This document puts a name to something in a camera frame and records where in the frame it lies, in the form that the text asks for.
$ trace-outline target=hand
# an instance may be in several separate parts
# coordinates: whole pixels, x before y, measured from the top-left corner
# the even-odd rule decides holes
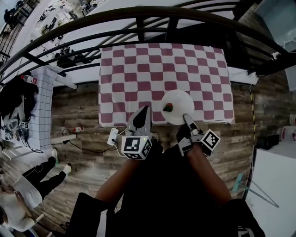
[[[8,193],[14,193],[14,188],[11,185],[6,186],[6,192]]]
[[[3,191],[5,191],[7,193],[14,193],[14,191],[15,191],[11,185],[6,186],[6,185],[2,184],[1,188],[3,189]]]
[[[199,143],[194,143],[192,146],[192,149],[190,151],[187,152],[188,156],[193,156],[193,157],[199,157],[199,156],[204,156],[204,152],[202,149],[201,144]]]
[[[19,191],[15,191],[14,193],[19,203],[25,203],[23,195]]]

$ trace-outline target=black shirt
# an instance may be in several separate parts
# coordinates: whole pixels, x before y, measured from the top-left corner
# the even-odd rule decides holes
[[[8,23],[10,20],[10,11],[4,13],[4,21],[5,23]]]
[[[129,183],[122,208],[80,193],[66,236],[96,236],[107,212],[106,236],[264,237],[245,201],[216,206],[178,148],[153,156]]]

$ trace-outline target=checkered tablecloth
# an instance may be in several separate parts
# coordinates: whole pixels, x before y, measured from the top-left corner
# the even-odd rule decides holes
[[[189,44],[130,44],[102,49],[99,123],[126,125],[149,105],[153,124],[166,124],[161,99],[170,90],[186,91],[194,101],[192,118],[234,122],[228,69],[222,49]]]

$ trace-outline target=black railing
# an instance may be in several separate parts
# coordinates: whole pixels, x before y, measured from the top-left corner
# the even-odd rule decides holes
[[[184,3],[180,3],[177,5],[174,5],[176,7],[185,7],[185,8],[190,8],[190,9],[194,9],[194,10],[202,10],[202,11],[206,11],[209,13],[215,13],[215,12],[224,12],[224,11],[233,11],[234,15],[235,15],[235,20],[239,20],[242,15],[250,8],[250,6],[253,5],[253,3],[255,2],[255,0],[248,0],[248,2],[246,3],[245,0],[238,0],[238,1],[229,1],[229,2],[223,2],[223,3],[208,3],[210,0],[192,0],[192,1],[188,1],[188,2],[184,2]],[[204,10],[206,8],[210,8],[210,7],[214,7],[214,9],[210,9],[210,10]],[[166,24],[168,24],[168,19],[166,18],[156,18],[153,20],[150,19],[143,19],[143,27],[160,27],[160,26],[164,26]],[[131,29],[134,26],[138,26],[140,27],[137,22],[131,23],[129,25],[127,25],[124,29]],[[101,46],[104,44],[113,44],[113,43],[122,43],[122,42],[126,42],[127,40],[136,37],[137,34],[124,34],[121,36],[111,36],[108,37],[107,39],[103,40],[100,44],[98,44],[97,46]],[[86,53],[85,56],[88,56],[89,54],[91,54],[91,56],[94,56],[96,54],[99,53],[99,50],[94,52],[93,54]]]
[[[0,65],[10,58],[15,40],[39,0],[23,0],[0,32]]]
[[[121,20],[121,19],[132,19],[132,18],[136,19],[136,28],[124,28],[124,29],[116,30],[116,31],[98,33],[98,34],[82,37],[82,38],[79,38],[79,39],[76,39],[76,40],[73,40],[70,42],[66,42],[66,43],[61,44],[57,47],[54,47],[46,52],[43,52],[37,56],[33,56],[32,54],[30,54],[30,52],[32,50],[34,50],[35,48],[39,47],[40,45],[46,43],[47,41],[50,41],[60,35],[64,35],[64,34],[69,33],[71,31],[75,31],[75,30],[81,29],[83,27],[87,27],[87,26],[91,26],[91,25],[95,25],[95,24],[100,24],[100,23],[104,23],[104,22]],[[147,27],[148,25],[147,25],[147,23],[145,23],[145,20],[149,19],[149,18],[168,19],[168,26],[165,28],[164,27],[157,27],[155,25],[153,25],[152,27]],[[25,46],[22,50],[20,50],[13,57],[11,57],[8,60],[8,62],[5,65],[3,65],[3,67],[0,69],[0,74],[4,73],[6,69],[8,69],[10,66],[12,66],[20,58],[25,57],[28,59],[28,61],[26,61],[22,65],[18,66],[11,73],[6,75],[1,81],[3,81],[5,78],[9,77],[10,75],[15,73],[16,71],[20,70],[20,73],[23,73],[23,71],[21,71],[21,69],[31,62],[36,63],[37,66],[32,67],[31,69],[29,69],[29,71],[32,71],[32,70],[34,70],[38,67],[41,67],[43,65],[48,65],[50,63],[56,62],[56,61],[63,59],[65,57],[78,55],[81,53],[97,52],[100,48],[103,48],[103,47],[111,47],[114,45],[123,45],[123,44],[137,44],[137,43],[144,43],[144,42],[145,43],[147,43],[147,42],[148,43],[150,43],[150,42],[151,43],[155,43],[155,42],[157,42],[157,43],[164,43],[164,42],[182,43],[181,42],[183,40],[182,38],[175,37],[177,35],[180,35],[180,32],[186,31],[186,28],[181,28],[181,29],[177,28],[178,22],[181,19],[198,21],[199,23],[200,22],[206,23],[207,25],[205,28],[208,30],[208,32],[210,32],[212,30],[211,27],[213,27],[213,29],[214,29],[214,27],[223,28],[223,29],[227,30],[228,32],[234,32],[234,33],[239,32],[241,34],[244,34],[246,36],[249,36],[249,37],[261,42],[262,44],[265,44],[266,46],[268,46],[271,49],[272,52],[280,53],[281,57],[288,56],[288,57],[294,58],[293,54],[290,54],[289,52],[287,52],[285,49],[283,49],[281,46],[276,44],[273,40],[269,39],[268,37],[266,37],[262,33],[258,32],[256,30],[253,30],[250,27],[247,27],[243,24],[240,24],[234,20],[230,20],[230,19],[218,16],[215,14],[208,13],[208,12],[202,12],[202,11],[193,10],[193,9],[185,9],[185,8],[180,8],[180,7],[137,6],[137,7],[122,8],[122,9],[116,9],[116,10],[100,12],[97,14],[89,15],[87,17],[80,18],[76,21],[69,22],[65,25],[62,25],[62,26],[48,32],[47,34],[37,38],[36,40],[34,40],[33,42],[31,42],[30,44]],[[145,37],[145,33],[148,33],[148,32],[160,33],[161,37]],[[129,42],[121,41],[120,42],[120,41],[114,41],[114,39],[112,39],[111,42],[106,42],[104,40],[103,43],[101,42],[100,45],[95,46],[95,47],[81,49],[81,50],[73,52],[71,54],[56,57],[54,59],[50,59],[47,61],[42,61],[40,59],[41,57],[43,57],[49,53],[55,52],[59,49],[62,49],[66,46],[71,46],[73,44],[81,43],[84,41],[98,39],[98,38],[102,38],[102,37],[109,37],[110,38],[110,37],[116,37],[116,36],[121,37],[122,35],[135,35],[135,34],[138,36],[138,40],[135,40],[135,41],[129,41]],[[192,44],[194,44],[194,41],[197,38],[201,37],[200,35],[195,35],[194,31],[190,31],[190,34],[191,34]],[[264,63],[262,63],[262,65],[260,65],[260,64],[258,64],[257,66],[253,65],[250,72],[252,70],[262,71],[263,68],[266,68],[265,64],[269,63],[270,61],[272,61],[275,64],[277,63],[277,60],[274,60],[272,58],[272,55],[270,54],[270,52],[264,51],[262,48],[258,48],[255,45],[246,44],[246,43],[240,42],[240,41],[236,41],[235,44],[238,44],[239,47],[248,47],[252,50],[257,51],[259,54],[263,54],[265,57],[269,58],[269,61],[262,59],[264,61]],[[82,69],[82,68],[89,68],[89,67],[98,66],[99,63],[92,63],[92,61],[95,59],[99,59],[99,58],[100,58],[100,55],[92,55],[89,57],[84,57],[84,58],[80,58],[78,60],[74,60],[71,63],[66,62],[63,65],[60,65],[61,67],[65,68],[65,70],[62,72],[62,75],[65,76],[65,73],[68,71],[71,71],[71,70],[77,70],[77,69]],[[73,63],[77,63],[77,62],[84,62],[85,65],[66,69],[66,68],[72,67]],[[269,74],[268,70],[266,70],[264,72],[264,74],[261,72],[260,75],[266,75],[266,74]]]

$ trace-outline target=white shoe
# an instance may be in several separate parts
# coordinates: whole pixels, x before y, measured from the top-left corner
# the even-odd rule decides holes
[[[154,137],[157,141],[159,141],[159,139],[158,139],[158,134],[157,134],[156,132],[152,132],[152,134],[153,134],[152,137]]]
[[[72,167],[71,164],[68,163],[65,165],[65,168],[63,169],[63,172],[66,174],[66,176],[68,176],[72,171]]]
[[[56,148],[53,148],[51,150],[51,156],[55,158],[55,164],[56,165],[60,163],[59,160],[58,160],[58,158],[57,158],[57,150],[56,150]]]

